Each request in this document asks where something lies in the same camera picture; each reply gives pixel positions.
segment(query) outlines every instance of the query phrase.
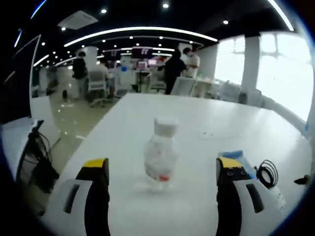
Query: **plastic bottle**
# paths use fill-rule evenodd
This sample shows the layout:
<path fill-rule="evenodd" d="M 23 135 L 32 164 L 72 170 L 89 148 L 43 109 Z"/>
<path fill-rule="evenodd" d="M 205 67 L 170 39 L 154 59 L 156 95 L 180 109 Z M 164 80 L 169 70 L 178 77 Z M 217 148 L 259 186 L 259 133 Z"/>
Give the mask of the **plastic bottle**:
<path fill-rule="evenodd" d="M 144 168 L 148 179 L 159 189 L 169 185 L 179 157 L 175 141 L 178 120 L 155 118 L 154 135 L 144 147 Z"/>

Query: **black shirt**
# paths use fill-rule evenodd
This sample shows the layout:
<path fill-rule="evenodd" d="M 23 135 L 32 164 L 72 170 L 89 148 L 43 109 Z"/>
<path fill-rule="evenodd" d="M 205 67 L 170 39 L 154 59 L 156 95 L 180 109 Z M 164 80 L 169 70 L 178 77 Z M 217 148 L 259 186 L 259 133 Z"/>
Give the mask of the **black shirt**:
<path fill-rule="evenodd" d="M 181 59 L 170 59 L 165 64 L 165 80 L 174 81 L 186 69 L 185 63 Z"/>
<path fill-rule="evenodd" d="M 77 80 L 82 79 L 88 75 L 83 58 L 77 58 L 73 61 L 73 72 L 73 77 Z"/>

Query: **ceiling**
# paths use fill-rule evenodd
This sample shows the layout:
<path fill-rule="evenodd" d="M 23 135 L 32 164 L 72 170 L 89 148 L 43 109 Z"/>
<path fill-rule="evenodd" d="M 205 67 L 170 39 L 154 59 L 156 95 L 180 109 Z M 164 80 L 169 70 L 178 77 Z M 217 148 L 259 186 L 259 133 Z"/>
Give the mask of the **ceiling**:
<path fill-rule="evenodd" d="M 241 34 L 257 35 L 260 31 L 287 30 L 282 19 L 266 0 L 220 0 L 216 1 L 215 5 L 204 0 L 169 0 L 168 9 L 162 7 L 165 3 L 163 0 L 47 0 L 30 19 L 41 2 L 42 0 L 29 0 L 16 6 L 16 16 L 19 17 L 14 18 L 12 24 L 11 45 L 14 45 L 19 34 L 18 29 L 22 30 L 22 34 L 12 54 L 41 34 L 45 46 L 39 45 L 36 60 L 49 54 L 50 63 L 69 58 L 69 55 L 73 55 L 82 44 L 97 46 L 98 52 L 101 53 L 103 50 L 113 49 L 114 45 L 117 45 L 117 48 L 125 48 L 135 46 L 136 43 L 140 46 L 153 47 L 158 47 L 161 43 L 163 48 L 175 48 L 181 39 L 186 43 L 193 41 L 194 49 L 216 43 L 177 32 L 136 30 L 100 35 L 67 48 L 63 46 L 85 35 L 116 28 L 168 27 L 202 33 L 218 40 Z M 107 9 L 106 14 L 101 14 L 103 8 Z M 78 30 L 61 31 L 58 24 L 79 10 L 95 17 L 98 22 Z M 224 25 L 223 20 L 228 20 L 229 24 Z M 129 39 L 131 35 L 135 36 L 132 40 Z M 156 37 L 136 37 L 142 35 Z M 58 59 L 52 55 L 53 51 L 56 51 Z"/>

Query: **white bottle cap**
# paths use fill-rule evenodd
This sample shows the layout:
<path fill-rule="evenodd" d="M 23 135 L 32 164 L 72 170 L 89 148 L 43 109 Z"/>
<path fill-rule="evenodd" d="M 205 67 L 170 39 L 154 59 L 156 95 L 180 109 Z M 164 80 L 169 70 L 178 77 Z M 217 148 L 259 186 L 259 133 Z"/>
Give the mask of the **white bottle cap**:
<path fill-rule="evenodd" d="M 177 126 L 177 118 L 157 117 L 154 119 L 154 133 L 161 137 L 173 137 L 177 131 Z"/>

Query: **air vent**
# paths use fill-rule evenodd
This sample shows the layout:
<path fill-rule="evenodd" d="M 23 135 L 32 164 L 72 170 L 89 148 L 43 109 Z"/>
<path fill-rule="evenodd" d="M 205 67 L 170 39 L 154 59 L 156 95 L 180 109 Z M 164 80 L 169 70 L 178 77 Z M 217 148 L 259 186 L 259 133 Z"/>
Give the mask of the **air vent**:
<path fill-rule="evenodd" d="M 97 21 L 98 20 L 95 17 L 85 13 L 84 11 L 77 11 L 76 13 L 61 21 L 58 26 L 66 27 L 67 29 L 78 30 L 85 26 L 94 24 Z"/>

